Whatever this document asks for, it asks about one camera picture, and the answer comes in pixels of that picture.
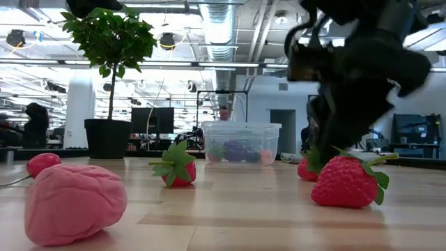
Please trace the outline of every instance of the blue grapes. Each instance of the blue grapes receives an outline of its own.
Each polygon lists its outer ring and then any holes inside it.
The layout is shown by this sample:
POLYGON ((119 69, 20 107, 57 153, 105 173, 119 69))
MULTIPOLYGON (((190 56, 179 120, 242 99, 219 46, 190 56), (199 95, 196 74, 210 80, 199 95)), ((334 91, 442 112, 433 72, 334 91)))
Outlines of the blue grapes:
POLYGON ((231 139, 224 143, 224 158, 230 162, 241 162, 246 160, 249 163, 257 163, 260 161, 260 153, 255 151, 251 146, 247 146, 243 142, 231 139))
POLYGON ((224 158, 230 162, 241 162, 244 160, 243 144, 234 139, 225 142, 224 158))

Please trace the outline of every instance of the plastic container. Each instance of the plastic container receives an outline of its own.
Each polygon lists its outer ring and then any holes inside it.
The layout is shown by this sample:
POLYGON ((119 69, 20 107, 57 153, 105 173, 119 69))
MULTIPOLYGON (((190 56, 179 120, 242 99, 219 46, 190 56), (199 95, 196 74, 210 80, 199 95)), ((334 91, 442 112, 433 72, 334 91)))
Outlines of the plastic container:
POLYGON ((277 154, 281 124, 203 122, 206 160, 271 165, 277 154))

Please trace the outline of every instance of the green strawberry leaves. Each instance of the green strawberry leaves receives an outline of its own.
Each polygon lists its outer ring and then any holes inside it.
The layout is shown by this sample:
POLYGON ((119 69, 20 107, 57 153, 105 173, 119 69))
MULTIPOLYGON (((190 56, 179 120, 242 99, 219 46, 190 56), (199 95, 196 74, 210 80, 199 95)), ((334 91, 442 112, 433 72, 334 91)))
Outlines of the green strawberry leaves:
POLYGON ((176 178, 190 182, 192 179, 186 170, 186 165, 193 162, 195 157, 186 153, 187 142, 182 141, 178 145, 172 143, 167 151, 162 153, 161 162, 150 162, 154 165, 152 176, 166 176, 166 186, 170 188, 176 178))
POLYGON ((307 159, 307 171, 319 175, 324 165, 320 161, 320 154, 316 147, 311 147, 311 151, 303 156, 307 159))
POLYGON ((356 160, 358 160, 361 163, 362 168, 364 168, 364 171, 368 175, 376 178, 376 182, 378 184, 378 194, 376 195, 375 203, 377 203, 378 205, 381 205, 384 201, 384 190, 386 190, 389 187, 389 176, 383 172, 375 172, 371 168, 371 166, 381 163, 384 160, 397 159, 399 157, 398 153, 384 155, 384 156, 376 158, 375 160, 372 160, 368 163, 365 163, 363 160, 350 154, 349 152, 339 149, 336 146, 333 146, 333 147, 339 151, 339 156, 344 156, 347 158, 355 158, 356 160))
POLYGON ((209 154, 214 158, 223 158, 224 147, 223 146, 213 146, 209 149, 209 154))

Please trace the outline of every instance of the pink play dough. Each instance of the pink play dough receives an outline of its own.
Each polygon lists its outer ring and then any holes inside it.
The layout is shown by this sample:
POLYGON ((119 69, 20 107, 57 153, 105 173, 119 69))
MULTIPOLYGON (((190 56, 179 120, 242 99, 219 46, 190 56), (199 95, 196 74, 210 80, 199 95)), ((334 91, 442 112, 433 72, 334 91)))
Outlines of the pink play dough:
POLYGON ((121 178, 102 167, 55 165, 26 197, 25 232, 37 245, 65 245, 118 222, 127 206, 121 178))

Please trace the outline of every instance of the table surface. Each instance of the table surface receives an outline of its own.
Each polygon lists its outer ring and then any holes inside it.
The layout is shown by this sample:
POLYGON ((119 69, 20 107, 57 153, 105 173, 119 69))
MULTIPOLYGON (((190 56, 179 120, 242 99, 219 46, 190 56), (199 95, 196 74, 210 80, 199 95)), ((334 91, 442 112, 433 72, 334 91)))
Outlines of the table surface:
MULTIPOLYGON (((390 176, 382 206, 360 210, 316 206, 313 183, 296 165, 206 165, 197 180, 166 189, 152 177, 149 158, 64 163, 103 166, 123 177, 128 207, 120 222, 94 237, 41 248, 24 234, 24 200, 33 181, 0 190, 2 250, 82 251, 434 251, 446 247, 446 172, 376 167, 390 176)), ((24 162, 0 165, 0 183, 26 176, 24 162)))

